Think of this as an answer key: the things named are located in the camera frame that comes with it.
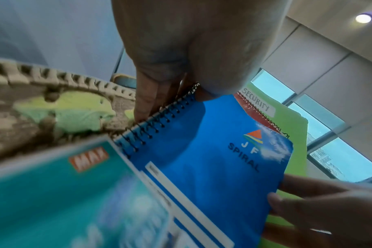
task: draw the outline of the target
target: hand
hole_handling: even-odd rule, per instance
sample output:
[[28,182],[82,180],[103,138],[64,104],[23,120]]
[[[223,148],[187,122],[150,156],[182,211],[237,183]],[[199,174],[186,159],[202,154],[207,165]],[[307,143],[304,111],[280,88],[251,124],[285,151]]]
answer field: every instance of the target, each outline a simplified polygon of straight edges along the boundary
[[137,69],[135,120],[145,120],[197,81],[198,101],[238,91],[257,74],[290,2],[112,0]]
[[272,212],[294,226],[267,223],[263,238],[290,248],[372,248],[372,185],[285,175],[280,190],[303,198],[268,195]]

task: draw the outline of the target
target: ceiling light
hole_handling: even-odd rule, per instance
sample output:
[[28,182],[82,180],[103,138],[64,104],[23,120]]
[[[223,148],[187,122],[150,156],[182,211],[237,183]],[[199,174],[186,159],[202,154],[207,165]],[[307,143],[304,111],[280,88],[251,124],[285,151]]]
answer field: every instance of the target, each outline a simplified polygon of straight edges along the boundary
[[355,18],[355,20],[359,23],[369,23],[372,20],[372,15],[370,14],[360,14]]

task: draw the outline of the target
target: spiral binding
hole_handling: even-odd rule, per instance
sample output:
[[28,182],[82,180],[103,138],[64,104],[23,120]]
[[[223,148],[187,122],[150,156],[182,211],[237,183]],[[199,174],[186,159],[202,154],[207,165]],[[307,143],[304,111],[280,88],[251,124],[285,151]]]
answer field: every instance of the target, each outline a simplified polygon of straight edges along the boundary
[[286,138],[289,138],[289,134],[282,132],[279,126],[277,126],[273,121],[271,121],[256,106],[254,106],[254,104],[252,104],[244,95],[242,95],[240,92],[237,92],[236,94],[239,95],[242,98],[242,100],[244,100],[255,112],[257,112],[258,115],[262,116],[270,125],[272,125],[280,134],[282,134]]
[[[160,125],[160,128],[165,128],[166,126],[164,123],[171,122],[172,118],[175,118],[175,114],[180,113],[180,109],[184,109],[185,105],[189,105],[189,102],[192,102],[195,100],[194,98],[194,92],[199,84],[195,84],[184,96],[180,97],[177,101],[171,103],[168,106],[162,106],[161,111],[158,113],[155,113],[151,115],[148,120],[142,124],[136,123],[136,125],[132,128],[127,128],[127,131],[119,135],[117,138],[122,137],[124,141],[126,141],[130,147],[133,148],[133,152],[138,152],[139,148],[136,146],[136,141],[139,141],[141,145],[145,145],[146,141],[144,139],[152,139],[153,136],[148,132],[148,130],[153,129],[155,133],[160,132],[159,129],[155,127],[155,123]],[[118,146],[121,147],[121,150],[123,154],[126,155],[128,159],[131,158],[131,153],[126,152],[124,144],[122,143],[122,140],[115,141]]]

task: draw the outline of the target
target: ceiling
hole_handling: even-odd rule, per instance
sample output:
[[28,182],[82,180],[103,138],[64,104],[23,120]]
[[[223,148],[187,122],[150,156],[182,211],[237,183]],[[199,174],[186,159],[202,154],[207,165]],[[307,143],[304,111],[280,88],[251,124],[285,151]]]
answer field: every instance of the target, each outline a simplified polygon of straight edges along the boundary
[[357,23],[361,13],[372,14],[372,0],[293,0],[288,16],[372,61],[372,21]]

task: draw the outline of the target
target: green folder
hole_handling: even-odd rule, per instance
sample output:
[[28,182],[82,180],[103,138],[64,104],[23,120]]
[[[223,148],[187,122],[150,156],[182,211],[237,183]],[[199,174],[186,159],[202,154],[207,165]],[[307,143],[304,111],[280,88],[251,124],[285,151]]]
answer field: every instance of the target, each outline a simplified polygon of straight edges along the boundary
[[[294,151],[291,155],[285,173],[306,176],[307,119],[303,118],[298,112],[289,109],[280,102],[267,96],[252,83],[248,83],[240,92],[246,99],[254,104],[254,106],[263,112],[267,118],[269,118],[269,120],[281,128],[283,133],[289,135],[289,139],[294,145]],[[295,197],[281,191],[278,193],[283,197]],[[268,216],[267,221],[280,225],[290,225],[282,218],[270,215]],[[284,246],[262,239],[259,247],[282,248]]]

